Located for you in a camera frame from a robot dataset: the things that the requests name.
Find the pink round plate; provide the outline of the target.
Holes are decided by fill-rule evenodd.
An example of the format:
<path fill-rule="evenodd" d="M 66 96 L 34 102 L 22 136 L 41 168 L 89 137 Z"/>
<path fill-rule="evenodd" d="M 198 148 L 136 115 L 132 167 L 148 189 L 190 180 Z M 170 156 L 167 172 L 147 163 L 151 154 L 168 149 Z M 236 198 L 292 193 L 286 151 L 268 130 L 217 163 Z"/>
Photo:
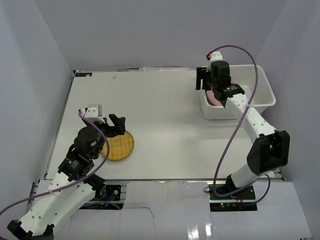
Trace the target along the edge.
<path fill-rule="evenodd" d="M 205 87 L 207 101 L 213 106 L 225 107 L 228 98 L 232 98 L 237 92 L 238 87 L 232 82 L 207 83 Z"/>

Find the round woven bamboo tray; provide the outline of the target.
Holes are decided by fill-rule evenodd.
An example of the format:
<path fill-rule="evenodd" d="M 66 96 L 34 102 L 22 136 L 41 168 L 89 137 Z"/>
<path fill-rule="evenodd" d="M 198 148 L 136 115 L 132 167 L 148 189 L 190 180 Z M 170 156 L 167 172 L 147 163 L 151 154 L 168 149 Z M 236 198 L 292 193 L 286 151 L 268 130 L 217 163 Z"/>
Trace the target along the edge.
<path fill-rule="evenodd" d="M 107 159 L 112 162 L 122 161 L 127 158 L 134 150 L 135 140 L 129 131 L 125 131 L 124 135 L 107 138 L 109 146 L 104 143 L 101 155 L 105 157 L 109 152 Z"/>

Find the cream round plate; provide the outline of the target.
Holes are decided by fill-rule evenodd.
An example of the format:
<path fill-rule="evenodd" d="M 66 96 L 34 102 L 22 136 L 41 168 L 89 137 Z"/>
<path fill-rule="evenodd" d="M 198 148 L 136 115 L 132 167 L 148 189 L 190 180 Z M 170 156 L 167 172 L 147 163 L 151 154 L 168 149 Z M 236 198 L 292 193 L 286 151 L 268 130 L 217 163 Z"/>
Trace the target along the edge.
<path fill-rule="evenodd" d="M 247 85 L 241 85 L 245 95 L 249 98 L 252 95 L 250 88 Z"/>

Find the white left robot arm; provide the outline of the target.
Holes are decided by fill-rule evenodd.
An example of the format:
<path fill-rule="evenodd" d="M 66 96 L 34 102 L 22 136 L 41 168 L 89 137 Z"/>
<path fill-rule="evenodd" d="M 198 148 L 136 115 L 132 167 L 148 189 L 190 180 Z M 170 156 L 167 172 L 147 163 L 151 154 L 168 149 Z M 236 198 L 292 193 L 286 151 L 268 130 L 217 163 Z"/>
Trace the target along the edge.
<path fill-rule="evenodd" d="M 110 114 L 113 125 L 106 118 L 93 120 L 80 113 L 85 127 L 77 137 L 59 165 L 57 174 L 46 192 L 32 196 L 38 199 L 21 218 L 11 220 L 7 229 L 19 240 L 52 240 L 62 223 L 92 199 L 105 196 L 106 181 L 96 172 L 94 165 L 109 138 L 124 135 L 125 117 Z"/>

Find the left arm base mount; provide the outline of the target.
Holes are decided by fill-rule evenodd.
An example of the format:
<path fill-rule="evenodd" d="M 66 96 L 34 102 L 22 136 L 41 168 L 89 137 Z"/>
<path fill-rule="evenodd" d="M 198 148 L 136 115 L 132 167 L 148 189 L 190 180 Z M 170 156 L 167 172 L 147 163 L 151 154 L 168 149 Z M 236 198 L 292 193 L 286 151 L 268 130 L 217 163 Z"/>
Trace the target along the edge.
<path fill-rule="evenodd" d="M 121 185 L 106 185 L 99 195 L 84 204 L 81 210 L 121 210 L 124 205 L 125 193 Z"/>

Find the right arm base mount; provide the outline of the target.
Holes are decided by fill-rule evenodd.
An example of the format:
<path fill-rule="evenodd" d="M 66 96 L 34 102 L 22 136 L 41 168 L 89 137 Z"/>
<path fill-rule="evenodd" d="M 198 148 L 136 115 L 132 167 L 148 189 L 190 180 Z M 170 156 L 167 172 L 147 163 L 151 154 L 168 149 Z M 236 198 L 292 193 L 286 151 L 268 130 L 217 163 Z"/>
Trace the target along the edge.
<path fill-rule="evenodd" d="M 255 212 L 258 210 L 254 188 L 249 186 L 236 194 L 218 197 L 213 192 L 213 185 L 204 188 L 209 196 L 210 211 L 213 212 Z"/>

